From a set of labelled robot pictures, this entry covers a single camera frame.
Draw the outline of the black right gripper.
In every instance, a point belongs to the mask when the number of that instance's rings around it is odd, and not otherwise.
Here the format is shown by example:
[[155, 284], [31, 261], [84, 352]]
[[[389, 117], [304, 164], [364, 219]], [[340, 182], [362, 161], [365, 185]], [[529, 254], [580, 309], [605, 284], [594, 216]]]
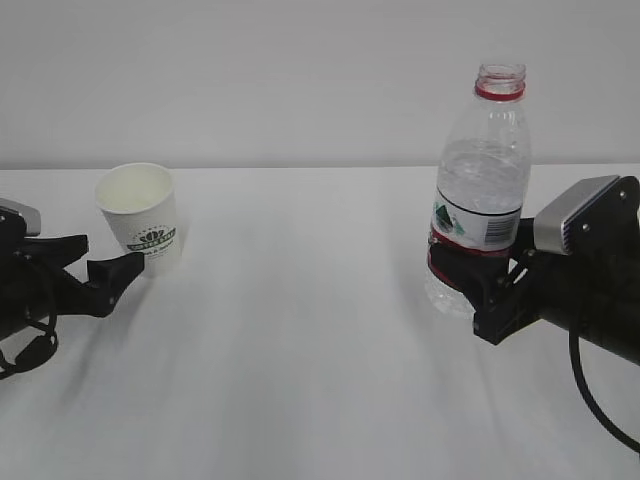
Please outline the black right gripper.
[[[516, 266], [509, 269], [509, 258]], [[434, 244], [428, 266], [475, 310], [473, 333], [498, 345], [544, 319], [568, 329], [580, 312], [579, 257], [536, 250], [534, 218], [522, 218], [516, 239], [504, 255], [465, 253]]]

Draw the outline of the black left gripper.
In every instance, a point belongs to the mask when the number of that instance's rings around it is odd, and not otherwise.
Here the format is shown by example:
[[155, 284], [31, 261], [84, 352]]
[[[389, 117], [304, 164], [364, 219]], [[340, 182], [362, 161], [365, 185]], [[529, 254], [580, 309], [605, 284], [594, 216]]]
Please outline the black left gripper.
[[[70, 265], [89, 250], [87, 235], [1, 243], [1, 339], [29, 327], [53, 336], [56, 300], [50, 269]], [[87, 262], [87, 280], [67, 274], [64, 314], [105, 318], [145, 267], [144, 254]]]

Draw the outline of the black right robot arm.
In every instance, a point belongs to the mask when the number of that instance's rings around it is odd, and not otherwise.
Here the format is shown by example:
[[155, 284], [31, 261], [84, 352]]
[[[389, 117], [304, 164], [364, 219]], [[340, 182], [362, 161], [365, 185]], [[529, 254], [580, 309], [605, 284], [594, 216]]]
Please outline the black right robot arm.
[[506, 254], [488, 256], [435, 241], [429, 267], [472, 308], [474, 334], [492, 345], [545, 320], [632, 363], [639, 361], [639, 256], [622, 233], [589, 254], [534, 247], [520, 222]]

